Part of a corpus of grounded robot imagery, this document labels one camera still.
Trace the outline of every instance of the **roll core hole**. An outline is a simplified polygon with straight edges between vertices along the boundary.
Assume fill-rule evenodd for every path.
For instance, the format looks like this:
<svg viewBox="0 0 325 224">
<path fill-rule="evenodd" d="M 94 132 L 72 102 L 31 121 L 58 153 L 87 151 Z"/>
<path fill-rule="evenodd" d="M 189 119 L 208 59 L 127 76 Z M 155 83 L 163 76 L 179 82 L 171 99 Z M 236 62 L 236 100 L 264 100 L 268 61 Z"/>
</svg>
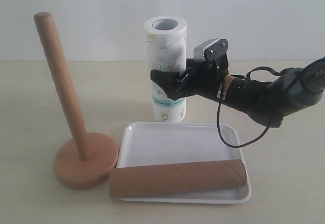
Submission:
<svg viewBox="0 0 325 224">
<path fill-rule="evenodd" d="M 173 19 L 161 19 L 158 21 L 155 21 L 152 24 L 152 27 L 157 30 L 172 30 L 176 28 L 178 25 L 178 22 Z"/>
</svg>

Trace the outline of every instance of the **round wooden base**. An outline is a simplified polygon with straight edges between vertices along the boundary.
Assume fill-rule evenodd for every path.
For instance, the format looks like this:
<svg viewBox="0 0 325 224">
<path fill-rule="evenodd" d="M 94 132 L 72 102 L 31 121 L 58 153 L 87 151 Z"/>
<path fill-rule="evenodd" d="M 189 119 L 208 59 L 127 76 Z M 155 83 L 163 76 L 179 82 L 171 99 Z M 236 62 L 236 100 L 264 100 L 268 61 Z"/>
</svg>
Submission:
<svg viewBox="0 0 325 224">
<path fill-rule="evenodd" d="M 107 135 L 87 134 L 91 157 L 82 160 L 75 142 L 69 140 L 56 155 L 54 169 L 59 181 L 73 189 L 95 187 L 108 179 L 109 172 L 116 166 L 118 148 Z"/>
</svg>

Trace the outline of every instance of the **robotic arm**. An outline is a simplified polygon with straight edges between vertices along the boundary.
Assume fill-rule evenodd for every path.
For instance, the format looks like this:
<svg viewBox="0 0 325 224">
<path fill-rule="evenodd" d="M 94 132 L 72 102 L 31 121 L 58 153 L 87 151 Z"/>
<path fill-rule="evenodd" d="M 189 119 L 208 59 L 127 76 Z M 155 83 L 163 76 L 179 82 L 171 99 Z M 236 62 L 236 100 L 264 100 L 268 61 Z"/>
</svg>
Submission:
<svg viewBox="0 0 325 224">
<path fill-rule="evenodd" d="M 284 117 L 317 104 L 325 89 L 325 57 L 305 68 L 286 68 L 276 72 L 270 67 L 258 67 L 246 76 L 230 75 L 226 39 L 208 40 L 194 49 L 193 58 L 186 61 L 186 71 L 152 70 L 151 80 L 172 99 L 200 95 L 246 113 L 266 130 L 280 127 Z M 265 70 L 279 78 L 273 82 L 251 80 L 254 71 Z"/>
</svg>

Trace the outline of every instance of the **wooden dowel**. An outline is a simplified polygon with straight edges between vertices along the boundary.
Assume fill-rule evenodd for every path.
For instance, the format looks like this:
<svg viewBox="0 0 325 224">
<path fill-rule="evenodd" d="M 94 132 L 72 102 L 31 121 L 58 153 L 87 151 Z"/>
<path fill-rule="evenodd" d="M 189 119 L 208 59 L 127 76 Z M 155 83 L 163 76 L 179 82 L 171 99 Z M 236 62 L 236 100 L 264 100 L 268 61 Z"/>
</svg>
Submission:
<svg viewBox="0 0 325 224">
<path fill-rule="evenodd" d="M 39 12 L 34 21 L 79 156 L 86 160 L 91 155 L 87 130 L 53 16 Z"/>
</svg>

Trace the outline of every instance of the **tray rim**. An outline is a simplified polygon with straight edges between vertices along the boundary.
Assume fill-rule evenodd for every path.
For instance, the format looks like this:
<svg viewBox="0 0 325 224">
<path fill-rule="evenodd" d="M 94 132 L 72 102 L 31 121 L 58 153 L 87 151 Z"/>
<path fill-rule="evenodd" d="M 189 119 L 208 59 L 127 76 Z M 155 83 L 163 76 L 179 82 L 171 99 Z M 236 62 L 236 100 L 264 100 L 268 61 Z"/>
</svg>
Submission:
<svg viewBox="0 0 325 224">
<path fill-rule="evenodd" d="M 129 128 L 132 126 L 137 126 L 139 124 L 156 124 L 156 125 L 169 125 L 169 126 L 207 126 L 207 127 L 217 127 L 215 123 L 208 123 L 208 122 L 158 122 L 158 121 L 134 121 L 129 123 L 123 131 L 123 137 L 121 140 L 120 144 L 120 150 L 119 150 L 119 156 L 116 164 L 116 168 L 120 167 L 120 159 L 122 157 L 122 152 L 123 148 L 125 147 L 125 139 L 126 139 L 126 134 L 129 131 Z M 240 140 L 238 137 L 237 131 L 230 125 L 220 123 L 220 128 L 221 127 L 226 127 L 232 131 L 236 138 L 236 145 L 240 145 Z M 247 202 L 251 195 L 252 195 L 252 189 L 251 189 L 251 184 L 249 180 L 249 175 L 248 175 L 248 170 L 246 167 L 246 162 L 244 159 L 244 154 L 242 151 L 242 148 L 236 148 L 234 150 L 237 150 L 239 152 L 240 160 L 244 164 L 245 170 L 246 170 L 246 185 L 248 188 L 247 194 L 245 197 L 241 199 L 236 199 L 236 200 L 225 200 L 225 199 L 187 199 L 187 198 L 164 198 L 164 197 L 156 197 L 156 198 L 146 198 L 146 197 L 140 197 L 140 198 L 119 198 L 120 200 L 123 201 L 132 201 L 132 202 L 158 202 L 158 203 L 184 203 L 184 204 L 243 204 Z"/>
</svg>

